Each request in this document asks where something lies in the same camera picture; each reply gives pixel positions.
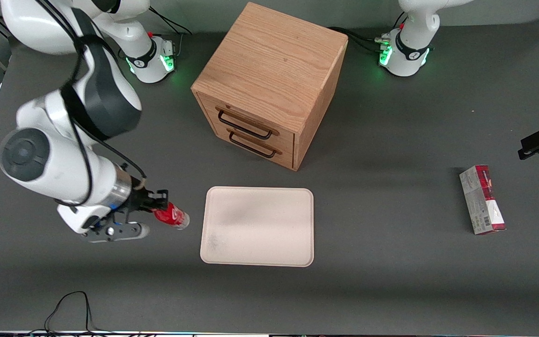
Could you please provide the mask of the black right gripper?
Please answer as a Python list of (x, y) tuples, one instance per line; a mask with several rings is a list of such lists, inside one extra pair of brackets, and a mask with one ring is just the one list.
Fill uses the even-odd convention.
[(124, 221), (129, 221), (133, 212), (165, 212), (168, 209), (168, 190), (132, 189), (124, 202)]

